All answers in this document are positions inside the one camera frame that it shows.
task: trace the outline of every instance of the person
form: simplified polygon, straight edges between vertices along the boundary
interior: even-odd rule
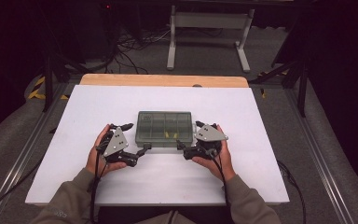
[[[72,180],[61,184],[49,204],[39,213],[31,223],[84,223],[83,213],[89,208],[91,195],[88,190],[95,173],[95,162],[98,146],[103,136],[109,131],[109,125],[106,125],[98,135],[94,147],[89,152],[89,157],[85,168]],[[228,151],[227,141],[222,141],[222,150],[220,154],[223,174],[227,183],[227,196],[230,202],[230,213],[234,223],[281,223],[273,209],[268,207],[255,189],[250,189],[242,179],[235,173],[231,163],[231,156]],[[207,168],[210,172],[222,180],[222,176],[213,161],[205,160],[200,157],[194,157],[193,162]],[[109,172],[126,167],[124,162],[108,163],[104,169],[104,162],[99,162],[99,176],[104,176]],[[157,217],[151,217],[142,224],[155,223],[194,223],[181,214],[163,214]]]

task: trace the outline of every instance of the green plastic box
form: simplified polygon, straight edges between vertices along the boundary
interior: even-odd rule
[[[138,147],[176,147],[176,140],[186,146],[193,142],[190,112],[140,111],[135,142]]]

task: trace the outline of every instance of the white table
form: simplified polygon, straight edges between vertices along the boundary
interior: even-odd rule
[[[267,203],[289,202],[251,89],[91,85],[75,87],[26,202],[47,204],[63,181],[72,180],[107,123],[134,123],[125,132],[130,143],[125,150],[136,152],[141,110],[190,111],[193,122],[219,123],[229,136],[234,169],[242,179]],[[175,148],[153,148],[135,167],[106,175],[96,204],[218,205],[225,203],[221,186],[208,170],[186,161]]]

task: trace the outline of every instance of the hand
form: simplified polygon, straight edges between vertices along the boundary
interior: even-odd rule
[[[220,132],[223,132],[219,125],[217,125],[217,130]],[[215,157],[217,163],[222,167],[223,169],[223,175],[225,176],[225,180],[228,181],[232,177],[235,176],[234,168],[232,167],[231,163],[231,155],[228,151],[227,147],[227,141],[222,140],[222,150],[220,151],[220,154]],[[192,161],[198,163],[199,165],[209,169],[211,173],[223,181],[223,178],[219,172],[219,169],[217,168],[216,164],[214,164],[213,161],[205,160],[201,157],[193,157]]]
[[[86,169],[93,174],[95,174],[95,162],[97,159],[97,149],[95,149],[98,145],[100,145],[101,140],[103,139],[103,136],[109,131],[109,124],[106,124],[104,129],[101,131],[101,133],[98,135],[97,140],[95,140],[94,147],[89,152],[89,158],[87,159]],[[103,168],[105,166],[105,163],[102,158],[99,159],[98,162],[98,176],[104,176],[107,173],[118,170],[121,168],[124,168],[127,166],[125,162],[119,161],[114,163],[107,163],[106,168],[103,171]]]

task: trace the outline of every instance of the gray sleeve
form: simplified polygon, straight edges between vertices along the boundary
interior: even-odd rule
[[[250,189],[238,175],[227,182],[227,195],[235,223],[281,223],[278,215],[266,205],[257,190]]]
[[[31,221],[34,223],[81,223],[81,216],[90,206],[87,192],[94,174],[82,169],[72,181],[60,185],[48,205]]]

